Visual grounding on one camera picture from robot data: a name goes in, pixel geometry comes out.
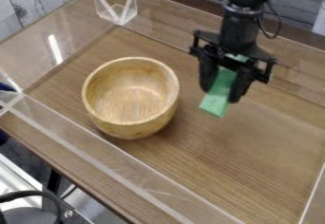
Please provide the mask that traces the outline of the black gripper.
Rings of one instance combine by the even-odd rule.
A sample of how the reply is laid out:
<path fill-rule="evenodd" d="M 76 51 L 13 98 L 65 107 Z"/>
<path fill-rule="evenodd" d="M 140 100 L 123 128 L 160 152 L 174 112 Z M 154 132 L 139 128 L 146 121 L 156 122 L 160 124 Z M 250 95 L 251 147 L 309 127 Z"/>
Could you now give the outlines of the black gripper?
<path fill-rule="evenodd" d="M 223 7 L 219 32 L 196 29 L 188 53 L 199 60 L 199 86 L 204 92 L 212 87 L 218 67 L 237 72 L 229 102 L 237 103 L 254 81 L 267 83 L 275 58 L 257 44 L 262 24 L 262 9 Z"/>

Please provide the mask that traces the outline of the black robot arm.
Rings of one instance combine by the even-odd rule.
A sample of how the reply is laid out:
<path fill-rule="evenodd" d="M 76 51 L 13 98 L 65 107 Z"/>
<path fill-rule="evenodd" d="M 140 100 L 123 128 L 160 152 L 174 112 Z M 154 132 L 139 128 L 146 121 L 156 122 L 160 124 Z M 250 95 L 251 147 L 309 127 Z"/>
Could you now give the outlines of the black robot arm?
<path fill-rule="evenodd" d="M 192 44 L 188 53 L 199 61 L 199 85 L 204 92 L 212 88 L 219 68 L 235 73 L 230 84 L 227 101 L 237 103 L 246 94 L 254 81 L 267 83 L 275 57 L 258 46 L 258 33 L 267 39 L 275 39 L 282 19 L 278 19 L 275 34 L 270 36 L 262 25 L 263 6 L 279 18 L 281 15 L 271 6 L 271 0 L 225 0 L 223 17 L 219 32 L 196 29 L 192 32 Z"/>

